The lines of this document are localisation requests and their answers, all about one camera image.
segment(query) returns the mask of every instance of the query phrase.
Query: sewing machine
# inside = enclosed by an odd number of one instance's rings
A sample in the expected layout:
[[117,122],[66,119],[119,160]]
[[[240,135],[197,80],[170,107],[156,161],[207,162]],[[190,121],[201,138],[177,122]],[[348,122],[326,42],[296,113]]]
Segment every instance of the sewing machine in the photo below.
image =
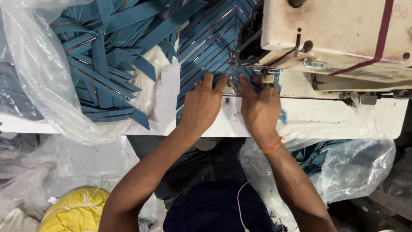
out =
[[411,99],[409,7],[405,0],[261,1],[239,34],[236,63],[303,72],[292,81],[307,81],[300,84],[313,91],[282,89],[282,97],[359,95],[361,104],[372,105],[380,98]]

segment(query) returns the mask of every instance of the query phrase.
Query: person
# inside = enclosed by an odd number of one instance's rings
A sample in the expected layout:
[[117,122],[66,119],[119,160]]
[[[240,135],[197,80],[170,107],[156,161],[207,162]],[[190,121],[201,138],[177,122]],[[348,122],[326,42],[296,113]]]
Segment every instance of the person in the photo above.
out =
[[[139,211],[153,192],[167,208],[165,232],[276,231],[236,158],[244,139],[222,138],[206,152],[192,148],[216,119],[227,79],[224,76],[213,88],[213,75],[206,73],[203,82],[197,82],[186,94],[178,126],[113,189],[103,208],[99,232],[138,231]],[[269,87],[256,93],[244,76],[239,75],[239,80],[244,123],[264,151],[279,194],[299,230],[336,232],[315,187],[276,132],[281,112],[279,92]],[[135,150],[150,147],[148,142],[129,140]]]

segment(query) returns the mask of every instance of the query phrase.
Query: white cable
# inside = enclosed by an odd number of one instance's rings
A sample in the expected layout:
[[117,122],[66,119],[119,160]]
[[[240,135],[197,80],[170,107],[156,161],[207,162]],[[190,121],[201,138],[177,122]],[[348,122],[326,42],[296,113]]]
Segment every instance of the white cable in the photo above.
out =
[[243,224],[243,220],[242,220],[242,213],[240,212],[240,204],[239,204],[239,193],[240,191],[243,189],[243,187],[245,187],[245,185],[247,185],[250,181],[246,182],[240,189],[239,192],[237,193],[237,206],[239,207],[239,216],[240,216],[240,222],[242,223],[243,228],[245,228],[245,232],[250,232],[248,229],[246,229],[245,224]]

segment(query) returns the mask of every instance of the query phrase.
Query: white table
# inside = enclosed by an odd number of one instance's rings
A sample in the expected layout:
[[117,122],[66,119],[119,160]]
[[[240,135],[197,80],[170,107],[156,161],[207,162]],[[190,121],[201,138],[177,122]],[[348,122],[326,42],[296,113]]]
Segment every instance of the white table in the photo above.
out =
[[[176,126],[176,98],[179,92],[180,66],[168,65],[162,69],[162,81],[157,90],[156,121],[149,120],[151,130],[135,125],[128,135],[168,135]],[[284,72],[280,83],[282,94],[313,91],[300,72]],[[281,123],[281,135],[290,134],[291,138],[350,139],[372,138],[371,130],[360,131],[371,125],[371,117],[358,115],[353,107],[341,101],[282,98],[282,108],[287,112],[288,125]],[[375,106],[377,115],[386,125],[392,138],[401,132],[407,108],[407,100],[380,99]],[[248,137],[240,114],[241,97],[223,97],[222,108],[214,124],[203,137]],[[31,122],[14,116],[0,114],[0,131],[15,133],[59,133],[45,122]]]

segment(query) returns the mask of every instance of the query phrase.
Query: orange thread bracelet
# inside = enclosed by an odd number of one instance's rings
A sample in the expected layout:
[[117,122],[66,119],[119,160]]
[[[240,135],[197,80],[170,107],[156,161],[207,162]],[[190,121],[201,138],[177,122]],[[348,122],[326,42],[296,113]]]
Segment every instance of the orange thread bracelet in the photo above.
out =
[[262,152],[263,152],[263,153],[269,153],[269,152],[275,150],[276,148],[278,148],[278,147],[281,145],[282,139],[283,139],[283,136],[281,136],[281,137],[279,138],[279,141],[277,141],[274,145],[272,145],[272,146],[270,146],[270,147],[267,147],[267,148],[261,149]]

